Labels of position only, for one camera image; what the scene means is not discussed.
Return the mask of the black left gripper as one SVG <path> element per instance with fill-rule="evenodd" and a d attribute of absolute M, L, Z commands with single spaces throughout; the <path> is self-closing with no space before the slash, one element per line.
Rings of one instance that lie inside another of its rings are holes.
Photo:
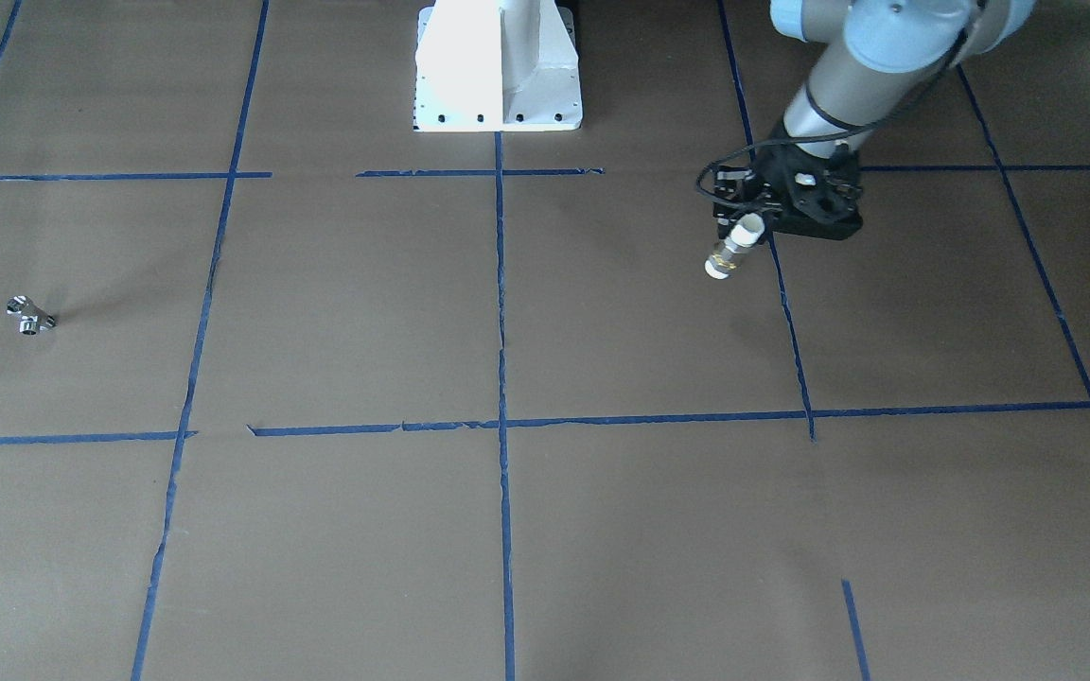
<path fill-rule="evenodd" d="M 714 167 L 712 214 L 718 238 L 747 212 L 760 212 L 767 232 L 791 236 L 838 241 L 862 228 L 859 150 L 847 141 L 832 141 L 825 158 L 788 138 L 790 131 L 780 121 L 751 165 L 720 159 Z"/>

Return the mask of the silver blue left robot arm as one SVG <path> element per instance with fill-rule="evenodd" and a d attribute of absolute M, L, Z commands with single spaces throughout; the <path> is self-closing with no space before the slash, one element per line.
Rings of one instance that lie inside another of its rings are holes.
<path fill-rule="evenodd" d="M 715 161 L 708 199 L 718 236 L 844 240 L 864 220 L 859 150 L 921 104 L 953 66 L 994 50 L 1032 14 L 1032 1 L 774 1 L 782 35 L 823 44 L 818 64 L 751 163 Z"/>

